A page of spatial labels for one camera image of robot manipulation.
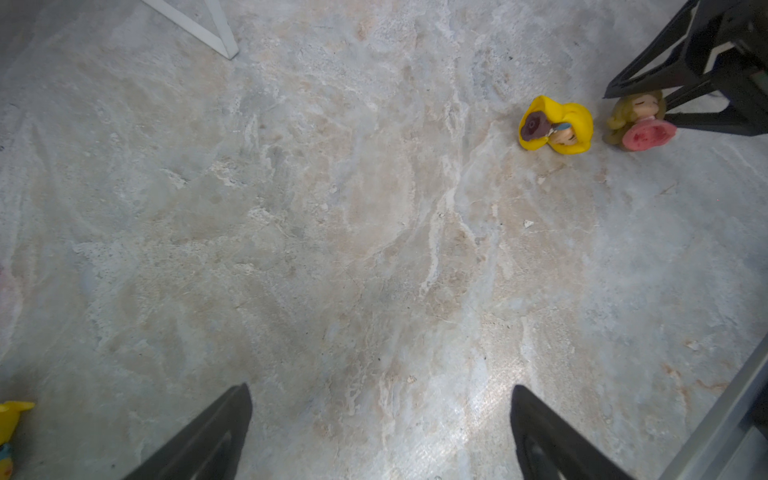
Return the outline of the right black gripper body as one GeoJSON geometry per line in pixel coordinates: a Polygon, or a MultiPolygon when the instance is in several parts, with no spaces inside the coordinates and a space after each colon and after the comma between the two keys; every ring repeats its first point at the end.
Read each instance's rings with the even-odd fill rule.
{"type": "Polygon", "coordinates": [[[719,93],[723,114],[767,112],[767,3],[700,1],[684,42],[683,102],[719,93]]]}

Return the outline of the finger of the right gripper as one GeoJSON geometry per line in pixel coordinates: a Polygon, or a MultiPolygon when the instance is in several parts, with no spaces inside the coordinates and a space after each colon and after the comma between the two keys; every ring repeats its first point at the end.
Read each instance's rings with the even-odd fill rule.
{"type": "Polygon", "coordinates": [[[666,120],[678,128],[754,137],[767,133],[767,75],[711,76],[684,86],[666,98],[666,120]],[[710,93],[719,92],[726,105],[719,111],[672,113],[710,93]]]}
{"type": "Polygon", "coordinates": [[[688,1],[608,84],[606,99],[682,87],[704,74],[720,25],[718,1],[688,1]]]}

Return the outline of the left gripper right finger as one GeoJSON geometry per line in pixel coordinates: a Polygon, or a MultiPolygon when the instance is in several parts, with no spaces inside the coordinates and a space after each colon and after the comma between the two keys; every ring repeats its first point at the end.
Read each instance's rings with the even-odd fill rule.
{"type": "Polygon", "coordinates": [[[512,389],[510,423],[525,480],[631,479],[523,385],[512,389]]]}

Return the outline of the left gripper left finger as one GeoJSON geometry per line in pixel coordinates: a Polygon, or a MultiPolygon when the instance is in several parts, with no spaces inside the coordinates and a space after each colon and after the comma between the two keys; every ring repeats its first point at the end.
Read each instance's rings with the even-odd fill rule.
{"type": "Polygon", "coordinates": [[[125,480],[233,480],[252,411],[248,386],[229,388],[125,480]]]}

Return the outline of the olive hair doll head toy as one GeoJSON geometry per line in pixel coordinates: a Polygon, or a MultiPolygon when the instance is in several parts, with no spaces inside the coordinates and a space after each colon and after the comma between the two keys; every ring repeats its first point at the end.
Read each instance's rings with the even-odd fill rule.
{"type": "Polygon", "coordinates": [[[666,111],[661,90],[621,97],[607,120],[603,140],[629,152],[666,145],[677,134],[677,127],[665,119],[666,111]]]}

